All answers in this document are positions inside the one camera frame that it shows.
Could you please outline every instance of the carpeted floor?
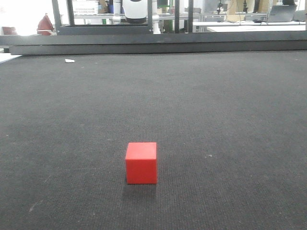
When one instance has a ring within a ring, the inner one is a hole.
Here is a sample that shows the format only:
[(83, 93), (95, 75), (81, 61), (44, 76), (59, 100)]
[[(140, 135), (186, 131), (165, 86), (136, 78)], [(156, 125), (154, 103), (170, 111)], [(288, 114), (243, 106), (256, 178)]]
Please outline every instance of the carpeted floor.
[[(0, 73), (1, 230), (307, 229), (306, 51), (19, 57)], [(134, 141), (157, 142), (157, 185), (126, 184)]]

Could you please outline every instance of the black platform edge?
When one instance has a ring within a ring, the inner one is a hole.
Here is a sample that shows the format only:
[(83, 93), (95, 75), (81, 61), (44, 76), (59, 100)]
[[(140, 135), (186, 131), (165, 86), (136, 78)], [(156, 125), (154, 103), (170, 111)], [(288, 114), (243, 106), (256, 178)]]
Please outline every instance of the black platform edge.
[(188, 53), (218, 51), (306, 50), (306, 31), (0, 36), (12, 55)]

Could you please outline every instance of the laptop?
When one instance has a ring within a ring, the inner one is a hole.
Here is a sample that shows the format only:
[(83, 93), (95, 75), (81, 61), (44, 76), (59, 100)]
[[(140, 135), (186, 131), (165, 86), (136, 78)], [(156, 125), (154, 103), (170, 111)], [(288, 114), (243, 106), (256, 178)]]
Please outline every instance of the laptop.
[(272, 6), (268, 16), (268, 23), (290, 22), (293, 20), (295, 5)]

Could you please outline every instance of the metal bar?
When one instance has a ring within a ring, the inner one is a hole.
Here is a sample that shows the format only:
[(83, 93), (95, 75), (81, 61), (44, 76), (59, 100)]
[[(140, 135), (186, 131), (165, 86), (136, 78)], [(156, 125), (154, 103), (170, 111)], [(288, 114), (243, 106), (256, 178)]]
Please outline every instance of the metal bar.
[(193, 8), (194, 8), (194, 2), (193, 0), (189, 0), (188, 33), (193, 32)]
[(55, 21), (55, 29), (56, 32), (58, 33), (60, 27), (62, 26), (61, 15), (59, 13), (58, 0), (52, 0), (52, 8), (53, 8), (54, 21)]
[(179, 34), (179, 0), (175, 0), (175, 34)]
[(150, 32), (153, 32), (153, 1), (147, 0), (147, 5), (148, 29)]
[(75, 18), (74, 18), (74, 14), (73, 14), (72, 0), (66, 0), (66, 3), (67, 3), (69, 24), (74, 26), (75, 25)]
[(77, 54), (146, 54), (198, 53), (260, 50), (307, 50), (307, 41), (264, 41), (189, 44), (126, 44), (126, 45), (65, 45), (12, 46), (12, 55), (77, 55)]
[(181, 44), (228, 43), (228, 42), (307, 42), (307, 31), (259, 31), (219, 32), (190, 34), (111, 34), (111, 35), (67, 35), (67, 36), (0, 36), (0, 46), (40, 45), (123, 45), (123, 44)]

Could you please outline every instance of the cardboard box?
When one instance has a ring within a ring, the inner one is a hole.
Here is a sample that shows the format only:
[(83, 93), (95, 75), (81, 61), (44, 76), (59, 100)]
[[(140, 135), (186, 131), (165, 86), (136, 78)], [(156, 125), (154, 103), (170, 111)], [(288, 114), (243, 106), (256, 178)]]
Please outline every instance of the cardboard box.
[(108, 13), (108, 8), (105, 0), (99, 0), (100, 6), (98, 9), (98, 13)]

